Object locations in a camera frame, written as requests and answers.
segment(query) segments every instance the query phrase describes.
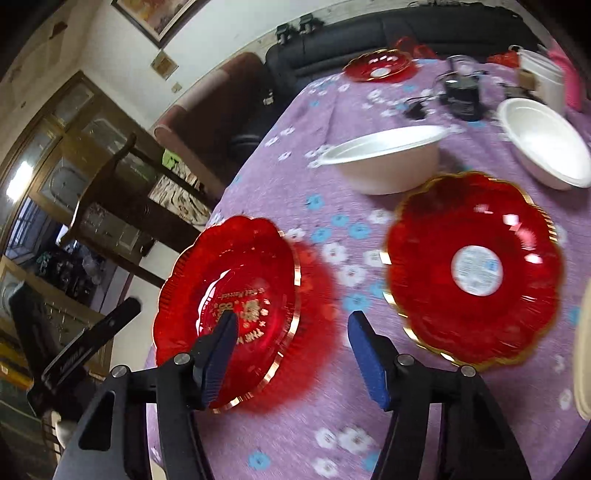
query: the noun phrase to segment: brown sofa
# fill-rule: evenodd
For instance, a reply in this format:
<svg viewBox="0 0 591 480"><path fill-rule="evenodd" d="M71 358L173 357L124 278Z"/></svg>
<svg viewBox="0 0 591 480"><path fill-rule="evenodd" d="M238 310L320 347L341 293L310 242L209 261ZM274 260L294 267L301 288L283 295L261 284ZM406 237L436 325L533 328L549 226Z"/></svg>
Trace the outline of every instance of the brown sofa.
<svg viewBox="0 0 591 480"><path fill-rule="evenodd" d="M152 133L182 158L207 195L220 199L241 167L229 154L229 141L267 93L267 71L259 57L241 53L189 88Z"/></svg>

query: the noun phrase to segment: white label sticker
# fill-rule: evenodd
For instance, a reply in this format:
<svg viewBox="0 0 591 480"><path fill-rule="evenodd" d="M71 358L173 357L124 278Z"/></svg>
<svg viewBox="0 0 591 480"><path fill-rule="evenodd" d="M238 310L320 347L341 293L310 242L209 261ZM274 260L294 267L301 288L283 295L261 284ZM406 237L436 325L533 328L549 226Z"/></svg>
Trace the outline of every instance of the white label sticker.
<svg viewBox="0 0 591 480"><path fill-rule="evenodd" d="M391 71L392 70L390 70L388 67L380 67L378 69L372 70L370 76L372 76L373 78L385 77Z"/></svg>
<svg viewBox="0 0 591 480"><path fill-rule="evenodd" d="M486 297L496 292L501 285L503 266L492 250L468 245L453 256L452 277L463 291Z"/></svg>

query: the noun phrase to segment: table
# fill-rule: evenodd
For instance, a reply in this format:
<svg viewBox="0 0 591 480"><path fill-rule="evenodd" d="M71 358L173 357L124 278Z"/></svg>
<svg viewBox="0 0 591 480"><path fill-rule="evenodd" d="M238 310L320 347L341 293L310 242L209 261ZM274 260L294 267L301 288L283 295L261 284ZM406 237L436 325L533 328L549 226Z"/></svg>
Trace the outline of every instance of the table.
<svg viewBox="0 0 591 480"><path fill-rule="evenodd" d="M482 99L496 109L503 99L498 82L514 82L515 73L493 64L485 69L490 74L482 80ZM210 223L241 213L270 218L294 242L312 245L314 255L334 272L339 287L337 303L328 305L324 319L317 319L335 321L338 346L318 366L310 391L285 399L264 415L237 407L224 414L197 416L217 479L371 476L389 414L370 400L350 349L346 321L352 310L364 310L374 329L388 335L400 352L430 367L453 368L410 341L381 294L384 272L376 251L395 220L390 212L404 195L364 196L353 192L335 168L318 168L316 163L330 145L415 124L448 128L449 136L441 142L443 171L475 169L513 181L556 222L566 267L556 325L524 364L490 369L483 377L534 480L550 480L580 439L587 423L574 406L571 360L578 305L591 273L589 191L558 192L537 183L521 167L494 115L467 123L432 100L425 120L405 118L401 100L429 94L433 79L445 70L445 62L424 60L416 77L397 85L352 83L342 74L312 82L242 167L214 210ZM589 116L569 112L569 120L590 140ZM151 354L148 366L153 366L153 359ZM267 388L273 388L273 381ZM436 406L421 479L432 479L435 470L439 418L433 413ZM150 451L158 462L153 406L148 408L148 431Z"/></svg>

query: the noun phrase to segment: blue gripper pad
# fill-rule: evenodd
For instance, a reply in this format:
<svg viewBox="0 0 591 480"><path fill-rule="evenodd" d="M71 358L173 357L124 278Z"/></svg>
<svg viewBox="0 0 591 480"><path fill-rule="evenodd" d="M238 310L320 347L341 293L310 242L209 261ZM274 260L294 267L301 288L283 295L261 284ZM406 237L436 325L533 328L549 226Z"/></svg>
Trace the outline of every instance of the blue gripper pad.
<svg viewBox="0 0 591 480"><path fill-rule="evenodd" d="M357 311L349 315L347 333L369 396L385 410L391 402L386 385L386 370L372 346L369 335L375 336L375 332L363 312Z"/></svg>
<svg viewBox="0 0 591 480"><path fill-rule="evenodd" d="M236 314L226 310L216 326L214 335L217 337L217 345L203 369L201 398L205 406L217 398L223 378L226 375L226 368L228 368L238 338L238 318Z"/></svg>

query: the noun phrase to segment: gold rim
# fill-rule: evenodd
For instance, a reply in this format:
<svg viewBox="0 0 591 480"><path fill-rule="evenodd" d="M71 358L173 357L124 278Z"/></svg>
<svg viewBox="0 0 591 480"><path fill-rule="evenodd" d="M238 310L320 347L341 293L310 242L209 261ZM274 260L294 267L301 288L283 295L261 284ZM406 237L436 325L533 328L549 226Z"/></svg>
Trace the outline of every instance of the gold rim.
<svg viewBox="0 0 591 480"><path fill-rule="evenodd" d="M351 61L350 61L350 62L349 62L347 65L345 65L345 66L343 67L343 72L346 74L346 73L347 73L347 68L349 68L349 66L351 66L352 64L354 64L354 63L356 63L356 62L358 62L358 61L360 61L360 60L364 59L365 57L369 57L369 56L371 56L371 55L375 55L376 53L393 53L393 54L395 54L395 55L401 55L401 56L403 56L403 57L406 57L406 58L407 58L407 60L410 62L410 63L409 63L407 66L406 66L406 68L410 67L410 66L412 65L412 63L413 63L413 58L410 56L410 54L406 53L405 51L398 50L397 48L395 48L395 49L393 49L393 50L389 50L389 49L387 49L387 48L382 48L382 49L380 49L380 50L376 50L376 51L373 51L373 52L370 52L370 53L364 53L363 55L360 55L359 57L357 57L357 58L355 58L355 59L351 60ZM393 76L393 75L398 75L398 74L402 73L402 72L403 72L403 71L404 71L406 68L404 68L404 69L402 69L402 70L399 70L399 71L397 71L397 72L391 72L391 73L388 73L387 75L384 75L383 77L376 77L376 78L374 78L374 77L371 77L371 78L364 79L364 80L358 80L358 79L356 78L355 80L357 80L357 81L361 81L361 82L375 82L376 80L384 80L384 79L387 79L387 78L389 78L389 77L391 77L391 76Z"/></svg>
<svg viewBox="0 0 591 480"><path fill-rule="evenodd" d="M405 310L396 303L396 299L394 298L394 295L392 295L392 292L388 286L388 267L389 267L389 265L391 265L391 261L389 259L387 243L388 243L388 238L390 236L390 231L394 227L395 224L392 224L390 226L390 228L388 229L386 239L384 241L384 244L382 246L382 250L380 252L380 259L382 260L382 264L384 264L384 266L386 266L385 282L384 282L386 287L384 288L384 291L383 291L384 299L396 310L398 315L402 318L402 328L403 328L404 332L408 335L408 337L413 342L415 342L417 344L417 346L424 348L426 350L429 350L430 352L432 352L436 355L442 356L444 359L449 360L454 365L458 365L458 366L471 365L476 370L483 371L495 364L515 365L515 364L522 363L533 353L533 351L537 347L541 338L544 335L546 335L546 333L548 333L548 331L554 326L554 324L556 323L556 318L558 317L558 312L560 311L559 289L560 289L560 286L562 285L563 278L564 278L564 257L562 254L562 250L558 244L556 227L554 226L554 222L552 221L550 216L542 208L537 206L534 203L534 201L531 199L531 197L526 192L524 192L519 187L519 185L516 185L515 183L510 182L508 180L498 180L494 177L491 177L489 174L486 174L486 173L484 173L482 171L478 171L478 170L463 171L461 173L446 173L446 174L442 174L442 175L432 178L427 183L425 183L419 190L409 194L404 200L402 200L400 202L400 204L394 210L395 217L397 219L401 219L402 212L404 211L404 208L406 207L406 205L408 204L410 199L416 195L419 195L419 194L429 191L437 182L439 182L445 178L461 178L461 177L466 177L468 175L481 175L483 177L486 177L490 181L496 181L498 183L505 183L505 184L510 185L513 188L515 188L519 193L521 193L521 195L524 198L524 200L526 201L526 203L528 203L533 208L537 209L542 214L542 217L544 218L546 225L548 227L548 238L550 239L551 243L556 248L556 252L557 252L558 257L560 259L560 272L558 274L558 282L556 282L556 288L555 288L555 292L554 292L554 294L556 295L556 298L558 299L558 303L556 305L556 311L552 315L552 318L547 323L547 325L542 330L539 330L538 332L535 333L534 339L530 345L528 345L525 349L523 349L516 356L513 356L513 357L493 357L490 360L487 360L486 362L482 362L482 363L476 364L476 365L475 364L468 364L467 362L464 362L458 358L455 358L450 352L448 352L446 350L442 350L442 349L439 349L439 348L429 345L427 342L421 340L418 337L418 335L412 330L412 328L410 327L410 321L409 321L408 315L406 314Z"/></svg>
<svg viewBox="0 0 591 480"><path fill-rule="evenodd" d="M247 218L249 220L255 220L254 217L250 217L247 215L235 215L232 216L226 220L224 220L223 222L219 222L216 223L215 225L212 225L210 227L208 227L207 229L205 229L203 231L203 233L205 233L207 230L212 229L212 228L217 228L220 227L221 225L223 225L226 221L232 219L232 218L237 218L237 217L244 217ZM285 238L285 234L283 233L283 231L279 230L279 228L277 228L277 225L274 222L271 222L269 219L267 218L262 218L262 220L265 220L267 222L269 222L277 231L277 233L279 234L279 236L281 237L281 239L288 245L288 247L291 250L291 255L293 257L293 261L294 261L294 310L293 310L293 314L291 316L291 321L290 321L290 328L287 331L287 333L285 334L285 336L283 337L283 339L281 340L281 343L279 344L279 347L277 349L277 354L275 355L275 359L273 360L272 365L269 367L269 370L267 371L267 373L265 374L265 376L263 377L263 379L259 382L259 384L253 388L252 390L250 390L250 392L247 392L243 395L240 395L238 397L235 397L233 400L230 400L230 402L226 403L225 405L219 407L219 408L211 408L211 411L214 413L221 413L223 411L229 410L232 407L235 407L236 405L252 398L255 394L259 393L263 388L265 388L267 386L267 384L271 381L271 379L275 376L275 374L277 373L277 370L279 369L279 366L281 364L281 360L283 360L283 357L285 356L285 352L287 350L287 348L289 347L291 341L293 340L293 337L295 337L296 335L296 331L297 328L300 324L300 314L301 314L301 300L300 300L300 286L301 286L301 267L300 267L300 260L298 258L296 249L293 247L293 245L291 244L290 241L286 240ZM166 281L164 282L164 285L162 286L162 288L160 289L160 293L158 295L158 311L156 313L156 317L160 314L160 307L161 307L161 299L162 299L162 295L163 292L165 292L165 290L170 289L170 288L174 288L173 285L171 285L171 279L173 279L176 275L178 275L178 273L176 272L177 269L177 265L179 265L180 268L183 267L184 262L186 261L186 259L189 257L189 255L191 254L192 250L194 248L197 247L197 244L199 242L199 238L201 237L201 235L199 235L197 237L197 239L195 240L195 243L193 245L191 245L190 247L188 247L187 249L185 249L183 251L183 253L181 253L178 258L177 261L174 263L174 267L173 270L170 274L170 276L168 277L168 279L166 279ZM156 345L156 342L154 341L154 327L152 327L152 342L154 343L155 346L155 350L158 350L158 346Z"/></svg>

